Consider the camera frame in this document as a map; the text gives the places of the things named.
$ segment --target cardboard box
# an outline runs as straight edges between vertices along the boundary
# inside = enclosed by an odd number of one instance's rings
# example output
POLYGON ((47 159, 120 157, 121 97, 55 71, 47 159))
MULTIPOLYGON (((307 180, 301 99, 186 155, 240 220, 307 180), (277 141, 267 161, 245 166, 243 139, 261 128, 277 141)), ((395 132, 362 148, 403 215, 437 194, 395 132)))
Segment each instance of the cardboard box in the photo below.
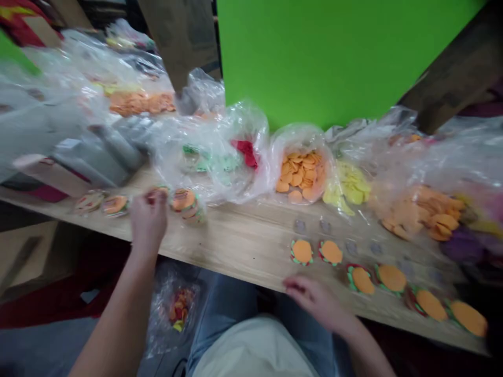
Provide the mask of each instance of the cardboard box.
POLYGON ((68 28, 93 28, 77 0, 51 0, 50 2, 68 28))
POLYGON ((43 17, 25 17, 24 22, 49 48, 61 48, 61 39, 43 17))
POLYGON ((15 300, 70 276, 77 263, 80 244, 88 233, 87 229, 58 221, 46 221, 0 233, 2 285, 26 241, 30 237, 39 238, 15 278, 10 281, 9 288, 1 295, 0 301, 15 300))
POLYGON ((500 2, 489 2, 429 66, 400 103, 432 134, 503 76, 500 2))
POLYGON ((210 1, 139 0, 139 4, 177 92, 197 67, 222 78, 210 1))

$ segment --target white shirt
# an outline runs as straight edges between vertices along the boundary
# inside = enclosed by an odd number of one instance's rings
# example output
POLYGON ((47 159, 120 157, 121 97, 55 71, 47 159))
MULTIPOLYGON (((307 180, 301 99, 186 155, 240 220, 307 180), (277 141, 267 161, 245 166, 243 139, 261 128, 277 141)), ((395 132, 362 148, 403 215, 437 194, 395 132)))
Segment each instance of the white shirt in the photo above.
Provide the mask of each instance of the white shirt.
POLYGON ((319 377, 297 342, 273 318, 234 325, 208 348, 193 377, 319 377))

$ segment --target hand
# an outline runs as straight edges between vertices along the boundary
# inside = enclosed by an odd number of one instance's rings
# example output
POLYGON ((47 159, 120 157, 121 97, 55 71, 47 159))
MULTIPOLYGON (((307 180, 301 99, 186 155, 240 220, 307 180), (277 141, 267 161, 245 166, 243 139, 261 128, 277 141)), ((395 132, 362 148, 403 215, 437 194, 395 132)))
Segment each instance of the hand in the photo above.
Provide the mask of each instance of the hand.
POLYGON ((307 276, 291 276, 283 281, 286 294, 311 314, 328 331, 341 336, 354 328, 357 318, 345 310, 323 283, 307 276))
POLYGON ((166 194, 156 190, 153 205, 149 204, 147 194, 138 195, 131 206, 131 228, 133 246, 142 252, 157 252, 166 234, 166 194))

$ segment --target finger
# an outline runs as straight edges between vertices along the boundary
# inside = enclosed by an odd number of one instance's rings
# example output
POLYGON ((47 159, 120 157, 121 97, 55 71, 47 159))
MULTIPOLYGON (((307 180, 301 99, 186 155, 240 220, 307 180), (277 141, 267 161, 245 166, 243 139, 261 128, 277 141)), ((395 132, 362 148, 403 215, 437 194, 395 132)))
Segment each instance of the finger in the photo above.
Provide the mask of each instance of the finger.
POLYGON ((166 193, 158 190, 155 193, 154 213, 158 214, 164 210, 166 210, 166 193))
POLYGON ((309 295, 306 295, 299 289, 287 288, 286 294, 290 296, 300 307, 310 312, 314 303, 310 300, 309 295))
POLYGON ((144 197, 142 195, 136 195, 133 198, 133 210, 138 210, 143 206, 144 197))
POLYGON ((310 292, 315 292, 318 288, 318 282, 304 275, 294 275, 283 280, 285 287, 300 287, 310 292))

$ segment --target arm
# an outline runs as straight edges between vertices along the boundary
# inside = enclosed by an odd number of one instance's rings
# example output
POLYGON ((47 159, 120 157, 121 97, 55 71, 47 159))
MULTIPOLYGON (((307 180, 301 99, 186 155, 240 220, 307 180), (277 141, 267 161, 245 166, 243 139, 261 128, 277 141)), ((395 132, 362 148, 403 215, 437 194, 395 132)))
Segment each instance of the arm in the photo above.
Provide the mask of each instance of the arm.
POLYGON ((283 281, 286 294, 310 313, 328 331, 343 338, 362 363, 365 375, 396 377, 386 356, 365 326, 342 308, 329 288, 306 276, 292 276, 283 281))
POLYGON ((133 247, 114 293, 70 377, 136 376, 145 348, 157 252, 166 232, 166 196, 145 196, 131 208, 133 247))

